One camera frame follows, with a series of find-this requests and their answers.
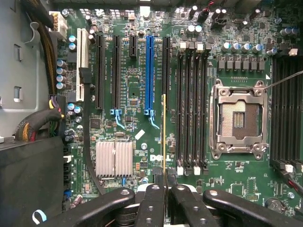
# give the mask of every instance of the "white pci slot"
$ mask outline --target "white pci slot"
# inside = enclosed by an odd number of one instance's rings
[[[89,66],[88,32],[85,28],[77,29],[77,77],[76,101],[84,101],[84,85],[80,83],[80,67]]]

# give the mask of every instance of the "capacitor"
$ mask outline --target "capacitor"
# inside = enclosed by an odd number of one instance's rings
[[[79,123],[81,123],[81,121],[82,121],[82,117],[79,116],[79,117],[76,117],[76,118],[75,118],[75,122],[76,122],[76,123],[79,124]]]
[[[93,35],[94,37],[96,37],[96,32],[95,32],[94,29],[91,29],[91,30],[89,31],[89,34],[91,34],[91,35]]]
[[[56,84],[57,89],[64,90],[66,89],[66,85],[64,83],[57,83]]]
[[[226,52],[230,49],[231,45],[229,43],[224,43],[223,46],[221,46],[221,50]]]
[[[290,27],[284,28],[280,31],[281,36],[287,36],[290,35],[292,32],[292,29]]]
[[[276,49],[271,49],[269,51],[266,52],[268,56],[273,56],[275,54],[278,53],[278,51]]]
[[[238,30],[242,30],[246,25],[248,25],[248,21],[243,20],[242,23],[238,25]]]
[[[254,53],[259,53],[261,50],[262,50],[262,46],[260,44],[257,44],[252,48],[252,51]]]
[[[198,16],[198,22],[204,23],[206,21],[206,19],[208,18],[208,15],[209,15],[209,9],[202,10]]]
[[[193,34],[194,31],[195,31],[195,26],[193,25],[188,26],[186,29],[187,34]]]
[[[83,112],[83,108],[81,106],[76,106],[75,109],[74,109],[74,112],[76,114],[80,114]]]
[[[266,208],[278,212],[280,214],[283,214],[286,211],[286,207],[283,205],[283,203],[275,197],[268,198],[265,201],[264,205]]]
[[[242,47],[241,47],[241,51],[243,53],[246,53],[250,50],[250,44],[244,44]]]
[[[212,15],[212,19],[215,20],[219,16],[220,13],[221,13],[221,10],[220,9],[216,9],[214,11],[214,14]]]
[[[65,142],[71,143],[74,141],[75,137],[74,136],[66,136],[65,138]]]
[[[56,73],[58,75],[63,75],[64,76],[66,74],[66,70],[62,69],[62,68],[57,68]]]
[[[199,35],[202,32],[202,27],[200,25],[195,27],[195,34]]]
[[[87,24],[88,24],[89,26],[92,26],[92,25],[93,25],[93,22],[92,22],[92,20],[91,20],[91,18],[90,18],[90,15],[86,15],[86,16],[85,16],[85,20],[86,20],[86,22],[87,22]]]
[[[250,20],[253,20],[261,13],[260,9],[255,9],[255,11],[250,15]]]
[[[77,38],[74,35],[71,35],[70,37],[68,37],[68,41],[70,41],[70,43],[77,43]]]
[[[77,50],[77,46],[76,46],[76,44],[69,44],[68,45],[68,48],[70,49],[70,51],[72,51],[72,52],[74,52],[74,51],[76,51]]]
[[[190,12],[189,12],[189,15],[190,15],[191,17],[193,17],[194,14],[197,12],[197,10],[198,10],[198,6],[193,6],[193,7],[191,8]]]
[[[240,45],[238,43],[233,44],[231,47],[231,51],[234,53],[237,52],[239,49],[240,49]]]
[[[68,105],[67,105],[67,109],[68,110],[71,110],[71,111],[73,111],[74,109],[75,109],[75,104],[74,103],[69,103]]]
[[[218,15],[218,18],[223,18],[226,15],[226,13],[227,13],[227,10],[222,9],[220,14]]]
[[[73,117],[73,116],[75,116],[76,114],[75,114],[74,111],[68,111],[68,112],[66,113],[66,115],[67,115],[68,117]]]
[[[75,134],[75,130],[74,129],[68,129],[66,131],[64,131],[64,135],[65,136],[71,136]]]
[[[56,77],[56,80],[57,80],[58,82],[65,83],[66,77],[64,77],[64,76],[62,76],[62,75],[58,75],[58,76]]]
[[[89,35],[89,41],[91,44],[95,44],[96,43],[96,39],[93,35]]]
[[[57,61],[57,66],[61,67],[61,68],[65,68],[66,67],[66,62],[62,61],[62,60],[58,60]]]

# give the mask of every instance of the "black pcie slot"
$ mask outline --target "black pcie slot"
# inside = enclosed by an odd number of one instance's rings
[[[187,53],[185,61],[185,116],[184,116],[184,128],[185,128],[185,140],[184,140],[184,166],[190,166],[190,155],[191,155],[191,125],[190,125],[190,94],[191,94],[191,61],[192,52]]]
[[[98,34],[96,37],[96,109],[104,109],[104,83],[105,83],[105,39],[103,34]]]
[[[181,130],[182,126],[182,71],[183,71],[183,58],[184,56],[178,53],[177,59],[177,122],[176,122],[176,152],[177,160],[181,160],[183,157],[183,134]]]
[[[121,38],[118,35],[113,37],[113,109],[120,109],[121,95]]]
[[[170,37],[162,42],[162,94],[166,94],[166,109],[169,109]]]
[[[130,58],[137,58],[138,37],[136,35],[129,36],[129,56]]]

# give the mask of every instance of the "chip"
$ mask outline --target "chip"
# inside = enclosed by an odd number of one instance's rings
[[[91,129],[100,129],[101,128],[101,120],[99,118],[91,118],[90,120],[90,128]]]

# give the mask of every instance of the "black ram slot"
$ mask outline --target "black ram slot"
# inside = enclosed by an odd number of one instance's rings
[[[191,155],[191,112],[190,112],[190,94],[191,94],[191,61],[192,53],[189,52],[186,56],[185,62],[185,116],[184,116],[184,128],[185,128],[185,140],[184,140],[184,166],[190,167],[190,155]]]
[[[169,109],[170,37],[162,42],[162,94],[166,94],[166,109]]]
[[[182,71],[183,71],[183,58],[184,56],[178,53],[177,63],[177,122],[176,122],[176,152],[177,161],[181,162],[183,154],[183,133],[182,133]]]
[[[118,35],[113,37],[113,109],[120,109],[121,96],[121,38]]]
[[[273,61],[273,83],[303,69],[302,57]],[[272,88],[270,163],[284,170],[285,164],[301,168],[301,111],[303,79],[298,76]]]
[[[96,37],[96,109],[104,109],[104,83],[105,83],[105,39],[103,34]]]
[[[129,36],[129,56],[130,58],[137,58],[138,37],[136,35]]]

